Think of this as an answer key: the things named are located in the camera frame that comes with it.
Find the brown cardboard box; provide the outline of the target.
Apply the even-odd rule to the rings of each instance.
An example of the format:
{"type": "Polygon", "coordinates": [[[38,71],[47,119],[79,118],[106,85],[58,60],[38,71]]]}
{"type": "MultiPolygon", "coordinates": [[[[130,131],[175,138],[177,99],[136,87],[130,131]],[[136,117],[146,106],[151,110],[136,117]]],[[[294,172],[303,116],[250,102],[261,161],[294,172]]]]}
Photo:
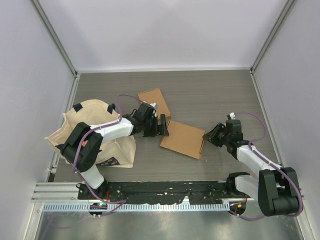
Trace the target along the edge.
{"type": "Polygon", "coordinates": [[[194,126],[170,120],[167,125],[169,136],[164,136],[160,146],[162,148],[186,155],[199,160],[202,158],[202,149],[206,131],[194,126]]]}
{"type": "Polygon", "coordinates": [[[161,118],[162,114],[164,114],[166,118],[171,118],[171,112],[159,88],[140,92],[138,93],[138,98],[150,105],[156,104],[156,114],[158,119],[161,118]]]}

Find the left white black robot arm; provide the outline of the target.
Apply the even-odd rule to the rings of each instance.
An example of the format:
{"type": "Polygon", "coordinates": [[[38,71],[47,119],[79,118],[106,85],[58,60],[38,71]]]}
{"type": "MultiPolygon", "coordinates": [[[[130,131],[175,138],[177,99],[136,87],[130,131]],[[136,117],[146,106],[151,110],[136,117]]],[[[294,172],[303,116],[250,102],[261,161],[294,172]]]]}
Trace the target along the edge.
{"type": "Polygon", "coordinates": [[[88,125],[78,123],[65,143],[57,145],[62,156],[75,167],[93,198],[104,199],[108,182],[96,167],[101,145],[120,137],[142,132],[144,137],[169,136],[166,116],[157,116],[156,105],[142,102],[131,114],[122,115],[110,123],[88,125]]]}

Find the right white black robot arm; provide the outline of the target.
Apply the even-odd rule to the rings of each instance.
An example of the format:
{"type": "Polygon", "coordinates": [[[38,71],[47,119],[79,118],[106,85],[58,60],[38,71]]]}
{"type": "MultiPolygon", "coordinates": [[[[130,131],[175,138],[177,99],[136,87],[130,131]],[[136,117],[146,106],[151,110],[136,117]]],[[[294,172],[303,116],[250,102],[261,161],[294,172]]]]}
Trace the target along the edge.
{"type": "Polygon", "coordinates": [[[247,165],[256,177],[247,172],[229,174],[226,193],[233,198],[240,194],[250,196],[258,202],[266,217],[287,215],[296,217],[303,211],[303,200],[296,171],[282,167],[260,153],[252,141],[245,140],[242,124],[229,117],[203,135],[205,141],[216,147],[226,146],[227,152],[247,165]]]}

